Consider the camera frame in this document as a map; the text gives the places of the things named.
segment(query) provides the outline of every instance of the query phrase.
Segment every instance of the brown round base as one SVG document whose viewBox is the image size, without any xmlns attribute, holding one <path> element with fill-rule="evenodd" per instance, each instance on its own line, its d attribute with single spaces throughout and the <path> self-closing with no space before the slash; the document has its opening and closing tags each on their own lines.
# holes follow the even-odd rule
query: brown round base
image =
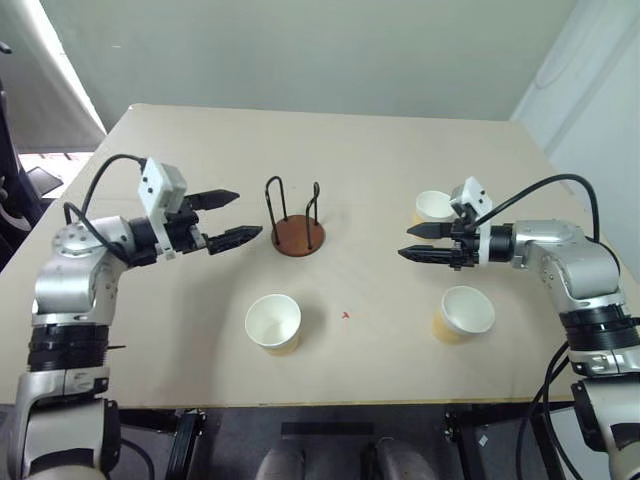
<svg viewBox="0 0 640 480">
<path fill-rule="evenodd" d="M 324 228 L 313 219 L 311 223 L 311 249 L 307 242 L 307 221 L 304 215 L 290 215 L 287 221 L 276 223 L 280 243 L 276 244 L 276 234 L 271 233 L 271 241 L 280 253 L 290 257 L 304 257 L 317 251 L 324 243 Z"/>
</svg>

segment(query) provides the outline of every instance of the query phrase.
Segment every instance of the beige table top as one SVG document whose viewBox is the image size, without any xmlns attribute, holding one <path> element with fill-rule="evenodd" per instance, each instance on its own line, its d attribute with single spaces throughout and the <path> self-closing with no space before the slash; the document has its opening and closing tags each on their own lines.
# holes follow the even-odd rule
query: beige table top
<svg viewBox="0 0 640 480">
<path fill-rule="evenodd" d="M 178 166 L 190 192 L 240 193 L 224 209 L 202 213 L 203 231 L 265 226 L 231 252 L 197 252 L 122 276 L 110 341 L 127 348 L 108 356 L 108 395 L 121 405 L 516 400 L 533 395 L 564 341 L 533 275 L 500 264 L 455 273 L 396 253 L 416 243 L 405 229 L 420 191 L 450 191 L 474 175 L 497 204 L 554 173 L 518 124 L 135 105 L 64 199 L 79 204 L 102 161 L 121 152 Z M 270 243 L 264 184 L 274 174 L 284 179 L 292 214 L 303 212 L 313 181 L 320 183 L 327 239 L 314 255 L 284 257 Z M 114 165 L 91 216 L 141 215 L 138 180 L 133 165 Z M 33 285 L 62 226 L 61 204 L 0 275 L 0 402 L 13 401 L 25 370 Z M 561 184 L 496 222 L 551 217 L 590 231 L 589 215 Z M 638 311 L 639 287 L 626 271 L 623 280 Z M 488 334 L 450 346 L 431 335 L 430 322 L 442 293 L 458 284 L 485 292 L 497 322 Z M 288 356 L 265 353 L 244 332 L 247 308 L 274 292 L 291 295 L 303 312 L 301 343 Z M 573 380 L 563 374 L 555 398 L 568 397 Z"/>
</svg>

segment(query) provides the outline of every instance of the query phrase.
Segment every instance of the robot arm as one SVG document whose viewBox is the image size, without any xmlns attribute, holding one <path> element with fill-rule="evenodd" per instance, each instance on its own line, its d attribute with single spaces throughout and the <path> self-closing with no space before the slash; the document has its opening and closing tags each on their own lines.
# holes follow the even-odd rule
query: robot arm
<svg viewBox="0 0 640 480">
<path fill-rule="evenodd" d="M 213 255 L 262 230 L 200 233 L 197 210 L 222 207 L 239 195 L 214 190 L 185 196 L 186 187 L 177 169 L 147 159 L 138 189 L 147 217 L 69 223 L 54 237 L 53 257 L 36 281 L 29 371 L 18 382 L 8 458 L 12 478 L 104 479 L 115 467 L 118 407 L 98 395 L 109 387 L 104 363 L 124 271 L 159 256 L 170 260 L 204 248 Z"/>
<path fill-rule="evenodd" d="M 510 262 L 537 275 L 565 328 L 572 368 L 586 377 L 572 386 L 585 443 L 609 454 L 615 480 L 640 478 L 640 337 L 637 319 L 625 305 L 617 260 L 569 222 L 483 222 L 478 229 L 475 222 L 487 213 L 486 204 L 491 201 L 484 189 L 468 179 L 452 194 L 459 218 L 408 231 L 427 239 L 451 238 L 453 247 L 419 245 L 400 255 L 455 270 L 486 260 Z"/>
</svg>

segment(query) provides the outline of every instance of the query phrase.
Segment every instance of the white paper cup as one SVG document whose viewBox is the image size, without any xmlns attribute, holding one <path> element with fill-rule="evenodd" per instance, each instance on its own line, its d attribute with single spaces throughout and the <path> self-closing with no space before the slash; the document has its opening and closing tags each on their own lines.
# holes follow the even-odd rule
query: white paper cup
<svg viewBox="0 0 640 480">
<path fill-rule="evenodd" d="M 273 294 L 251 305 L 244 328 L 249 338 L 269 353 L 282 355 L 298 345 L 301 319 L 300 307 L 293 298 Z"/>
<path fill-rule="evenodd" d="M 482 292 L 464 285 L 450 288 L 442 296 L 431 331 L 445 343 L 461 343 L 493 327 L 496 312 Z"/>
<path fill-rule="evenodd" d="M 428 190 L 416 198 L 416 215 L 419 222 L 450 222 L 456 217 L 449 204 L 451 197 L 444 192 Z"/>
</svg>

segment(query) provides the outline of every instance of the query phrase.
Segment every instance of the wire cup holder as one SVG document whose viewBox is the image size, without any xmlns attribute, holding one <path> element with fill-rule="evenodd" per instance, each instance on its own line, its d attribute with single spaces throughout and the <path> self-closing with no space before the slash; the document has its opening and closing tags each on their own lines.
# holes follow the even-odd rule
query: wire cup holder
<svg viewBox="0 0 640 480">
<path fill-rule="evenodd" d="M 280 186 L 280 200 L 282 201 L 283 218 L 276 222 L 271 205 L 269 187 L 277 181 Z M 275 175 L 271 177 L 264 189 L 264 197 L 271 219 L 271 241 L 280 253 L 290 257 L 304 257 L 316 252 L 324 243 L 325 231 L 318 222 L 318 197 L 320 196 L 320 184 L 313 182 L 313 197 L 307 203 L 304 215 L 287 215 L 287 206 L 284 200 L 284 186 L 282 178 Z M 314 217 L 311 219 L 310 211 L 313 206 Z"/>
</svg>

